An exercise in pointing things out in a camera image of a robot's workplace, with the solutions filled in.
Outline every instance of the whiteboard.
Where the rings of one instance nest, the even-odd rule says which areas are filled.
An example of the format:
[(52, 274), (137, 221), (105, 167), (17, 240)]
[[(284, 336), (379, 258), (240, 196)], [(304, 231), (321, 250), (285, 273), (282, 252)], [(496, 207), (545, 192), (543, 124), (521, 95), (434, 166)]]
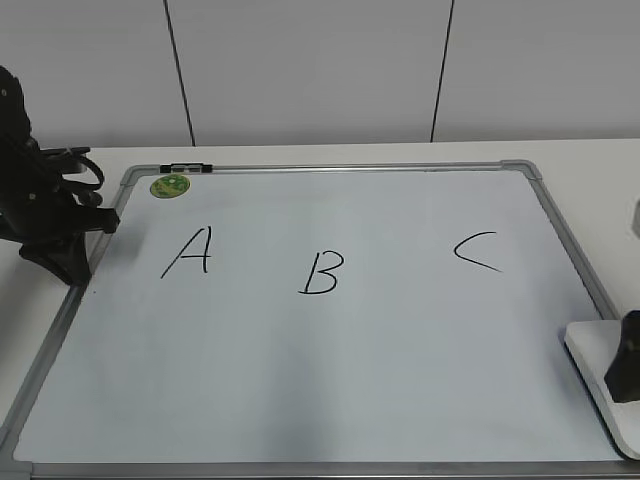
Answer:
[(16, 459), (619, 458), (562, 344), (598, 312), (522, 173), (194, 175), (175, 199), (155, 178)]

